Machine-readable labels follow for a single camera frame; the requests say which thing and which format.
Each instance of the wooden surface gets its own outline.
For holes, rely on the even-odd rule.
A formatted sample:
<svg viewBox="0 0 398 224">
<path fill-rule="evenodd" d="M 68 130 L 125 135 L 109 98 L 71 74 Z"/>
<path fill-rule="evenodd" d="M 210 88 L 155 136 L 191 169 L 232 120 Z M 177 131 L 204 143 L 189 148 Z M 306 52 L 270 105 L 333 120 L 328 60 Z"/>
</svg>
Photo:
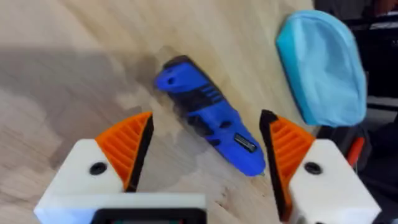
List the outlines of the wooden surface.
<svg viewBox="0 0 398 224">
<path fill-rule="evenodd" d="M 203 192 L 209 223 L 278 223 L 269 174 L 249 178 L 175 115 L 153 88 L 167 59 L 188 54 L 261 142 L 261 109 L 305 126 L 274 45 L 310 0 L 0 0 L 0 222 L 32 209 L 73 144 L 154 112 L 139 184 Z"/>
</svg>

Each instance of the light blue pouch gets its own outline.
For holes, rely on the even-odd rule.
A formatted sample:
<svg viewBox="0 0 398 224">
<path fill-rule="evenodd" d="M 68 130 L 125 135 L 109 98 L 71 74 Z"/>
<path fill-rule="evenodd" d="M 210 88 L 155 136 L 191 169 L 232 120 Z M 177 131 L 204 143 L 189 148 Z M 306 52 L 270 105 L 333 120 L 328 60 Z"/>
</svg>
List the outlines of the light blue pouch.
<svg viewBox="0 0 398 224">
<path fill-rule="evenodd" d="M 351 31 L 321 11 L 287 18 L 277 38 L 290 88 L 307 124 L 352 126 L 366 113 L 366 78 Z"/>
</svg>

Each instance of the orange object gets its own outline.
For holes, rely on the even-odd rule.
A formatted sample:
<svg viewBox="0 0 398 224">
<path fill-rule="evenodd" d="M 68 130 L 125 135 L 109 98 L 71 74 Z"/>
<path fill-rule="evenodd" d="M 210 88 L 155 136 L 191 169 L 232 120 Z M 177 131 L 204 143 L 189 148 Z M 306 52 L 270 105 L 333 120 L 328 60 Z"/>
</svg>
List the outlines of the orange object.
<svg viewBox="0 0 398 224">
<path fill-rule="evenodd" d="M 152 113 L 145 112 L 115 124 L 95 138 L 127 192 L 137 190 L 153 131 Z"/>
<path fill-rule="evenodd" d="M 260 129 L 267 146 L 279 218 L 286 222 L 292 212 L 289 182 L 315 137 L 289 120 L 266 110 L 262 111 Z"/>
<path fill-rule="evenodd" d="M 363 145 L 365 144 L 365 138 L 364 137 L 359 137 L 354 140 L 353 145 L 349 149 L 348 155 L 347 155 L 347 162 L 348 164 L 353 167 L 358 160 L 359 155 L 362 152 Z"/>
</svg>

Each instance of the blue handheld tool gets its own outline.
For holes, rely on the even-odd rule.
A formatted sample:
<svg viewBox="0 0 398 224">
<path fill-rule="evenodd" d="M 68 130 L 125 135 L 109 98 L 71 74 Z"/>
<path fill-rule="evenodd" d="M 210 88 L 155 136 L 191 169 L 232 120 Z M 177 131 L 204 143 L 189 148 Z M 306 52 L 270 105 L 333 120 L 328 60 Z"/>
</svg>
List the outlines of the blue handheld tool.
<svg viewBox="0 0 398 224">
<path fill-rule="evenodd" d="M 218 87 L 187 56 L 167 62 L 155 84 L 186 112 L 188 124 L 243 174 L 255 176 L 264 171 L 259 143 Z"/>
</svg>

